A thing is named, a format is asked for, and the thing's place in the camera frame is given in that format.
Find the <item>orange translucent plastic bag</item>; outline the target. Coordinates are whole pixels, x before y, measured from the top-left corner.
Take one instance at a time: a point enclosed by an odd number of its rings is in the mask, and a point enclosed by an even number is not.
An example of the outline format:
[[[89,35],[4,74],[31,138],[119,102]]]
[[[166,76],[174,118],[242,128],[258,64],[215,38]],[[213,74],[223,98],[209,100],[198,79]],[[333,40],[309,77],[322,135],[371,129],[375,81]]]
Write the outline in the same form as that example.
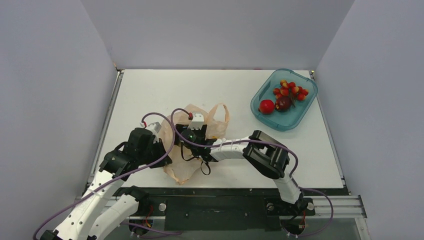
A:
[[[191,113],[201,113],[206,125],[205,137],[207,139],[220,139],[225,137],[226,130],[230,122],[230,112],[224,103],[217,103],[209,111],[196,105],[188,104],[185,108]],[[165,150],[168,150],[172,143],[172,128],[170,124],[163,120],[158,132],[158,138],[162,140]],[[185,184],[201,168],[202,161],[195,158],[187,147],[173,145],[168,157],[172,160],[163,167],[163,171],[176,181],[177,184]]]

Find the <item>red fake apple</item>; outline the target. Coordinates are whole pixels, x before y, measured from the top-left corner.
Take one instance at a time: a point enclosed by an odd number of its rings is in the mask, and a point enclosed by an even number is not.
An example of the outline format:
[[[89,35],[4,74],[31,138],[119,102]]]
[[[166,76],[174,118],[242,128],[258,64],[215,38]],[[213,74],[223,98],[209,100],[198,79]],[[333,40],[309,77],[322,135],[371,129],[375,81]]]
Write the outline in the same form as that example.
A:
[[[259,103],[258,111],[263,115],[270,115],[275,110],[275,102],[271,99],[264,99]]]

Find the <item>dark purple fake fruit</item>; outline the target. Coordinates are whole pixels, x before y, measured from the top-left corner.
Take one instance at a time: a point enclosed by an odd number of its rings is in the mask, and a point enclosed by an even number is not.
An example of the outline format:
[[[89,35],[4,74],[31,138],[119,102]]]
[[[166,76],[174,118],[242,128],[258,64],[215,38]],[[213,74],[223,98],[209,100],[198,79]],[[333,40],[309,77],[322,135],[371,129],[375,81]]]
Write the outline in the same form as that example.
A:
[[[288,96],[278,98],[274,103],[274,108],[278,112],[285,112],[292,106],[292,100]]]

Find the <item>red fake grape bunch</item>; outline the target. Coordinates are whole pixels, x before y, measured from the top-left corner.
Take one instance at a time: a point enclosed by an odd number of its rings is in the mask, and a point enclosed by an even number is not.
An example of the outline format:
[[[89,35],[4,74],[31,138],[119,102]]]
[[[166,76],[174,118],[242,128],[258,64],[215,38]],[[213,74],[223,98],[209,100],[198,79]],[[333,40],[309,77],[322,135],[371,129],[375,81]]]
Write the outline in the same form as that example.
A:
[[[290,97],[295,101],[304,101],[309,95],[309,90],[307,88],[303,88],[300,85],[296,85],[295,82],[288,82],[285,79],[280,80],[280,87],[275,87],[272,90],[275,98],[279,97]]]

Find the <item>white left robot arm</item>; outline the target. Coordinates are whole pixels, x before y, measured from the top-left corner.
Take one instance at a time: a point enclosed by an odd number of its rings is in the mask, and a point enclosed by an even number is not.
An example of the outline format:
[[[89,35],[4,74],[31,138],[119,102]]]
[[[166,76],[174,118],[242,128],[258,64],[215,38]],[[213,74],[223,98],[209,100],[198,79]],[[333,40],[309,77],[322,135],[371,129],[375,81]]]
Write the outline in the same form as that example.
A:
[[[127,141],[105,154],[82,198],[65,210],[68,216],[53,230],[45,230],[41,240],[99,240],[131,214],[143,215],[149,209],[147,194],[132,186],[119,199],[117,207],[102,212],[113,194],[131,174],[146,168],[159,168],[171,162],[158,137],[158,122],[137,127]]]

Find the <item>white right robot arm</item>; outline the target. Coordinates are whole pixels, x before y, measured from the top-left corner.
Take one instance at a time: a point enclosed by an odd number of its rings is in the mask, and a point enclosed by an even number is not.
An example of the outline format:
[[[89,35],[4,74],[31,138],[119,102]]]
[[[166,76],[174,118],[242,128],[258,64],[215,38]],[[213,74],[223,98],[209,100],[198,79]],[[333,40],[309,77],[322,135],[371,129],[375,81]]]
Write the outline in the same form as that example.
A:
[[[206,129],[205,124],[200,129],[190,128],[187,124],[175,125],[174,144],[191,152],[191,157],[184,158],[184,161],[200,160],[200,166],[210,171],[210,163],[246,160],[259,173],[274,181],[287,213],[294,214],[306,209],[308,203],[293,179],[294,171],[287,169],[289,156],[294,154],[291,150],[261,130],[255,130],[244,138],[225,140],[207,138]]]

